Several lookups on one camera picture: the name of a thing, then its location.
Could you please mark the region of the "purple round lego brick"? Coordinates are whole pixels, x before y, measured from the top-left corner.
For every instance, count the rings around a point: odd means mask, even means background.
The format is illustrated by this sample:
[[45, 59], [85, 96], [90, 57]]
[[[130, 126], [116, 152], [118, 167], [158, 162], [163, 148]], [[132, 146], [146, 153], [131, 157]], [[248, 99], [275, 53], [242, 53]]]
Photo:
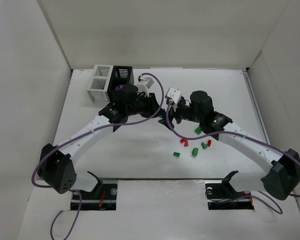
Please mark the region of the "purple round lego brick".
[[124, 87], [123, 84], [122, 84], [122, 85], [118, 85], [118, 86], [116, 86], [116, 87], [114, 88], [114, 90], [115, 90], [115, 91], [119, 91], [119, 90], [121, 90], [123, 87]]

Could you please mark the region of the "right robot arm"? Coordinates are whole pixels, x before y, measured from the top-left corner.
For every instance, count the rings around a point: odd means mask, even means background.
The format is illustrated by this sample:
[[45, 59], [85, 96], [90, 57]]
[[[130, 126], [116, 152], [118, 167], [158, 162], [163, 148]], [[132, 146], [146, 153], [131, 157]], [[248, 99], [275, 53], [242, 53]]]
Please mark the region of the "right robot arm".
[[190, 103], [180, 90], [169, 88], [166, 95], [165, 121], [172, 130], [172, 121], [191, 121], [199, 124], [204, 137], [213, 137], [256, 163], [261, 171], [230, 174], [227, 184], [236, 192], [267, 192], [278, 200], [285, 200], [300, 183], [300, 159], [293, 150], [283, 151], [255, 139], [226, 115], [214, 110], [213, 101], [205, 91], [194, 91]]

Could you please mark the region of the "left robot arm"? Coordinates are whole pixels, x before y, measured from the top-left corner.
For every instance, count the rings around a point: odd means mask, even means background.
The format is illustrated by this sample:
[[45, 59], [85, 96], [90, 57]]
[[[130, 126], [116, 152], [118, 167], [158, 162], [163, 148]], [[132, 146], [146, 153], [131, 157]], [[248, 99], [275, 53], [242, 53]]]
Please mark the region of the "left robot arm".
[[45, 145], [34, 173], [44, 180], [45, 188], [52, 188], [59, 194], [96, 191], [101, 180], [90, 171], [76, 173], [77, 161], [98, 141], [119, 127], [128, 126], [130, 116], [141, 115], [146, 122], [160, 115], [162, 105], [154, 93], [146, 94], [139, 92], [135, 85], [124, 85], [83, 129], [58, 145]]

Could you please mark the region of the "green lego plate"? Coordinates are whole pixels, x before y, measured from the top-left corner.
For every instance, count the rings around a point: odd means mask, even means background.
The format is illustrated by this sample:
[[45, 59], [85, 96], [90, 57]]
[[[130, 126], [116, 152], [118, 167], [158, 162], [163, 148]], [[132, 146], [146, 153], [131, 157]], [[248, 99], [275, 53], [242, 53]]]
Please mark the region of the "green lego plate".
[[198, 126], [198, 127], [194, 130], [194, 132], [195, 132], [196, 134], [200, 135], [203, 131], [202, 131], [201, 127]]

